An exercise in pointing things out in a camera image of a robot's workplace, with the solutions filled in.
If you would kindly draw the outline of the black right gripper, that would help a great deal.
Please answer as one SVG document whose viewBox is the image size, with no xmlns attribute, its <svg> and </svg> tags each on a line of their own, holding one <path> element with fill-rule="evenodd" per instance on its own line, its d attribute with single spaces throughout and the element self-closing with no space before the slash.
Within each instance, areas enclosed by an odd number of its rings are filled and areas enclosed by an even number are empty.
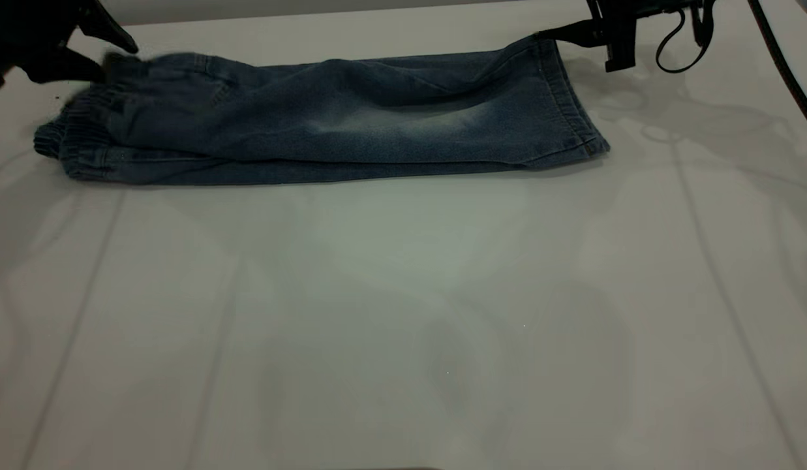
<svg viewBox="0 0 807 470">
<path fill-rule="evenodd" d="M 635 66 L 635 40 L 639 20 L 659 14 L 677 14 L 678 25 L 660 42 L 656 50 L 656 65 L 664 72 L 686 72 L 704 56 L 703 1 L 588 1 L 593 19 L 547 29 L 538 33 L 539 39 L 557 40 L 583 48 L 604 46 L 608 59 L 606 72 L 626 71 Z M 669 69 L 662 63 L 665 46 L 683 30 L 687 18 L 692 19 L 693 39 L 699 46 L 698 56 L 689 64 Z"/>
</svg>

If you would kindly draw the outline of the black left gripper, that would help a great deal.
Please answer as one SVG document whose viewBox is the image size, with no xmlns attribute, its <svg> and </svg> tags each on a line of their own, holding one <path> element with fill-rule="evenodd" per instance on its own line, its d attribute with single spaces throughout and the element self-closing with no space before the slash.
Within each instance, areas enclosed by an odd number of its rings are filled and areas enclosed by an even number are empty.
<svg viewBox="0 0 807 470">
<path fill-rule="evenodd" d="M 0 88 L 16 67 L 36 84 L 105 81 L 99 63 L 67 48 L 79 23 L 85 36 L 140 51 L 100 1 L 0 1 Z"/>
</svg>

